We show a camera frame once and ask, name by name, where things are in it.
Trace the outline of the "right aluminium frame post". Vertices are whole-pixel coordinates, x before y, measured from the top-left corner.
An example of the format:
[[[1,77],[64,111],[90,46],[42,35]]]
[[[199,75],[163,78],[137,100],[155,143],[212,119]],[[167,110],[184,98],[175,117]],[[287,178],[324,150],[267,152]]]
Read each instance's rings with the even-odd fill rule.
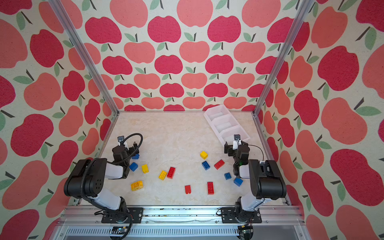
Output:
[[[277,60],[275,61],[275,64],[272,68],[272,71],[267,78],[267,81],[266,81],[266,84],[265,84],[264,89],[262,91],[262,94],[258,99],[256,108],[252,113],[252,116],[254,119],[256,119],[256,117],[259,114],[259,111],[262,108],[262,105],[265,103],[265,100],[268,96],[268,93],[269,93],[271,87],[272,87],[272,84],[273,84],[274,80],[277,78],[277,74],[280,72],[286,56],[289,54],[289,51],[293,49],[293,42],[296,39],[296,37],[300,31],[300,28],[303,25],[304,20],[306,19],[307,15],[309,14],[310,8],[314,2],[315,1],[310,1],[310,0],[301,1],[302,4],[300,5],[300,7],[298,9],[297,15],[293,20],[293,24],[292,24],[292,26],[288,32],[286,40],[284,41],[284,43],[282,45],[282,49],[279,51],[279,55],[277,57]]]

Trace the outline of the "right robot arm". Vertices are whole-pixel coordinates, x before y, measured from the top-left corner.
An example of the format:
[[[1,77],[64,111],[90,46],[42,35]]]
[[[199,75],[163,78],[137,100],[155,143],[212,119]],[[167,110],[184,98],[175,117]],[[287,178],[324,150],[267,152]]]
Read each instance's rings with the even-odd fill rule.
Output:
[[[239,197],[235,203],[235,218],[238,222],[251,220],[264,203],[286,197],[287,187],[276,161],[249,159],[250,145],[239,138],[231,145],[225,143],[224,152],[234,159],[236,185],[239,186],[243,179],[250,180],[250,192]]]

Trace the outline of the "yellow double lego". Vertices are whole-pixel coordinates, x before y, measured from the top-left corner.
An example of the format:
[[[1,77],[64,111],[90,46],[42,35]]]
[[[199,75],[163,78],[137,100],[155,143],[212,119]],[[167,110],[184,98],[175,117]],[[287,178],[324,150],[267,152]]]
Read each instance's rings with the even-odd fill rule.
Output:
[[[137,191],[137,190],[140,190],[144,187],[144,183],[143,181],[137,181],[137,182],[134,182],[131,184],[131,190],[134,192],[134,191]]]

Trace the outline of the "aluminium front rail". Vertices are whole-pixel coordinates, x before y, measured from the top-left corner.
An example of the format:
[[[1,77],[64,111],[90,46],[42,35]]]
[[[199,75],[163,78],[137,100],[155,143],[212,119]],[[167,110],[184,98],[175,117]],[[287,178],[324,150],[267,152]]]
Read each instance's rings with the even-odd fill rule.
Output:
[[[229,206],[133,207],[135,223],[102,223],[91,206],[66,208],[58,219],[51,240],[309,240],[310,234],[299,209],[293,206],[262,206],[256,218],[238,223]]]

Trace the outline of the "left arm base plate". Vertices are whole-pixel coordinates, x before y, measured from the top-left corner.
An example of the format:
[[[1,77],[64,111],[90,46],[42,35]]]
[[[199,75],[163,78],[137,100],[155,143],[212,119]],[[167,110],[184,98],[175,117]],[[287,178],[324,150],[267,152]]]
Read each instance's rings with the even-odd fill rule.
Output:
[[[144,208],[128,208],[128,213],[115,213],[103,211],[101,222],[103,224],[140,224]]]

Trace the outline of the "white three-compartment bin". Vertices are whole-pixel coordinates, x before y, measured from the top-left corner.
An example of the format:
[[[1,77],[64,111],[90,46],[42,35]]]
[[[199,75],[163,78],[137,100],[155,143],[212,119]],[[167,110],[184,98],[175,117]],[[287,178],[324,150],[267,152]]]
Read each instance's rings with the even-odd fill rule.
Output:
[[[251,138],[225,105],[207,109],[204,117],[222,146],[232,143],[234,135],[240,135],[244,142]]]

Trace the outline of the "aluminium frame post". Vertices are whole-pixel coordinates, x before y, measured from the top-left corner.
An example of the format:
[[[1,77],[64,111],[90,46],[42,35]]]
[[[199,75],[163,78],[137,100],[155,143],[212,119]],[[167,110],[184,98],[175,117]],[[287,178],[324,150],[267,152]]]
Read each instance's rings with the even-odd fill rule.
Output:
[[[79,37],[77,30],[71,21],[70,16],[67,14],[64,8],[64,5],[62,4],[61,1],[48,1],[48,2],[50,3],[50,6],[52,7],[55,15],[57,16],[58,20],[60,21],[67,35],[69,36],[69,39],[72,41],[80,58],[85,64],[89,74],[93,78],[96,86],[100,90],[101,95],[103,96],[104,100],[106,101],[109,108],[111,109],[112,114],[118,117],[120,111],[118,110],[117,105],[113,100],[103,78],[101,77],[99,71],[97,70],[91,55],[89,54],[86,46],[84,45],[81,38]]]
[[[279,51],[279,55],[277,57],[277,60],[275,61],[275,64],[272,68],[272,71],[267,78],[267,81],[266,81],[266,84],[265,84],[264,89],[262,91],[262,94],[258,99],[256,108],[252,113],[252,116],[254,119],[256,119],[256,117],[259,114],[259,111],[262,108],[262,105],[265,103],[265,100],[268,96],[268,93],[269,93],[271,87],[272,87],[272,84],[273,84],[274,80],[277,78],[277,74],[280,72],[286,56],[289,54],[289,51],[293,49],[293,42],[296,39],[296,37],[300,31],[300,28],[303,25],[304,20],[306,19],[307,15],[309,14],[310,8],[314,2],[315,1],[310,1],[310,0],[301,1],[302,4],[300,5],[300,7],[298,9],[297,15],[293,20],[293,24],[292,24],[292,26],[288,32],[286,40],[284,41],[284,43],[282,45],[282,49]]]

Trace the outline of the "red small lego bottom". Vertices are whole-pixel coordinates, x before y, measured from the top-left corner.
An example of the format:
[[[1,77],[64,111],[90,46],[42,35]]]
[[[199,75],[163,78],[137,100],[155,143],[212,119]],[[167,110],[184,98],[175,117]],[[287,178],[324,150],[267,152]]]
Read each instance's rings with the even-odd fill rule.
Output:
[[[186,193],[187,195],[192,193],[192,188],[191,188],[190,185],[186,185],[186,186],[185,186],[185,193]]]

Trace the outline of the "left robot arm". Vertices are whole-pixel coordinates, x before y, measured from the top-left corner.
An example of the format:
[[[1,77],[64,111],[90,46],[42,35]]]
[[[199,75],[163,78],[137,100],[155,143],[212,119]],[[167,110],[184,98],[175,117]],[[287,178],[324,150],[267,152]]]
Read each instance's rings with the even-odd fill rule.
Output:
[[[82,199],[104,213],[117,215],[124,221],[132,219],[123,197],[104,188],[105,179],[126,179],[130,172],[130,159],[139,153],[141,144],[133,143],[127,148],[121,141],[113,148],[113,162],[106,158],[80,160],[64,184],[64,193],[68,197]]]

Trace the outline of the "left aluminium frame post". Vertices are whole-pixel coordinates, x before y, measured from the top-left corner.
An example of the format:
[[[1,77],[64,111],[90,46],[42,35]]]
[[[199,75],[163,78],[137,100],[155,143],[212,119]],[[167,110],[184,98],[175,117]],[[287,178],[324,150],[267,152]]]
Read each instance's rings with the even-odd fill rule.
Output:
[[[50,6],[52,7],[55,15],[57,16],[58,20],[60,21],[67,35],[69,36],[69,39],[72,41],[80,58],[85,64],[89,74],[93,78],[96,86],[100,90],[101,95],[103,96],[104,100],[106,101],[109,108],[111,109],[112,114],[118,117],[120,111],[118,110],[117,105],[113,100],[103,78],[101,77],[99,71],[97,70],[91,55],[89,54],[86,46],[84,45],[81,38],[79,37],[77,30],[71,21],[70,16],[67,14],[64,8],[64,5],[62,4],[61,1],[48,1],[48,2],[50,3]]]

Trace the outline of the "blue small lego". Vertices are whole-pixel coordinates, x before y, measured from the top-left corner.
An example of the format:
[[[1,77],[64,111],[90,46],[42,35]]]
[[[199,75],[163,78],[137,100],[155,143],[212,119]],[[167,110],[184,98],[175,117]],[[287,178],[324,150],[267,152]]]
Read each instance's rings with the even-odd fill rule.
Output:
[[[229,179],[232,178],[232,176],[231,176],[230,173],[225,173],[224,176],[225,176],[225,179],[226,179],[226,180],[229,180]]]

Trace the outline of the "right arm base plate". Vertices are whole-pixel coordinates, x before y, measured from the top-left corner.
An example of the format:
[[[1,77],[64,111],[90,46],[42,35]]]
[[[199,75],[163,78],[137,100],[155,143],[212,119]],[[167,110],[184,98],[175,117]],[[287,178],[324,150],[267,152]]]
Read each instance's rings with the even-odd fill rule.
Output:
[[[262,218],[260,211],[247,212],[242,210],[232,208],[221,208],[219,210],[220,217],[222,218],[222,222],[224,224],[261,224]]]

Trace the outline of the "red long lego bottom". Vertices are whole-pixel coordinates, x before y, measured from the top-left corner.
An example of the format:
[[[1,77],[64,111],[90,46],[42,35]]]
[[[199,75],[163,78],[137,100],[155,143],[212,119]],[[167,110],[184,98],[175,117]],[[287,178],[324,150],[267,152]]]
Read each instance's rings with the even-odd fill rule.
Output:
[[[208,188],[209,195],[213,195],[215,193],[213,182],[207,182],[207,188]]]

